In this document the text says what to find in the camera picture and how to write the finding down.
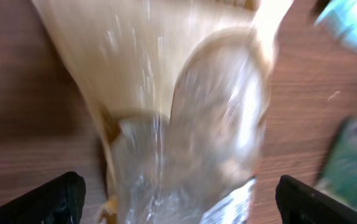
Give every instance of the black object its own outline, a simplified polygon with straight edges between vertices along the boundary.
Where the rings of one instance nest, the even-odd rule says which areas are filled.
[[[314,16],[319,16],[322,11],[327,7],[327,5],[330,3],[331,0],[317,0],[314,8],[313,8],[313,14]]]
[[[357,224],[357,212],[288,175],[275,195],[283,224]]]
[[[78,224],[85,181],[68,172],[0,207],[0,223]]]

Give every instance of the wooden table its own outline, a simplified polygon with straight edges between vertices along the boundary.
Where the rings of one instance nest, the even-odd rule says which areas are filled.
[[[313,3],[295,1],[278,35],[252,223],[281,223],[280,176],[313,184],[338,125],[357,116],[357,54],[313,27]],[[0,0],[0,205],[74,170],[87,183],[82,223],[93,223],[106,199],[104,165],[80,93],[30,0]]]

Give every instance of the plastic bag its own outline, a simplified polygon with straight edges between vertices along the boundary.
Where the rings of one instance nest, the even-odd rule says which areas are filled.
[[[101,135],[120,223],[204,223],[255,175],[292,1],[247,2],[34,0]]]
[[[245,45],[196,55],[174,92],[171,121],[121,121],[112,147],[120,223],[199,223],[255,175],[267,91]]]

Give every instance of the clear plastic bag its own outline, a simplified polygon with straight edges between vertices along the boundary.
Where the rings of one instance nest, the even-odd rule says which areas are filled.
[[[196,55],[171,122],[121,121],[112,147],[121,223],[199,223],[255,175],[267,90],[249,49],[220,40]]]
[[[204,223],[255,175],[292,1],[248,1],[34,0],[101,135],[119,223]]]

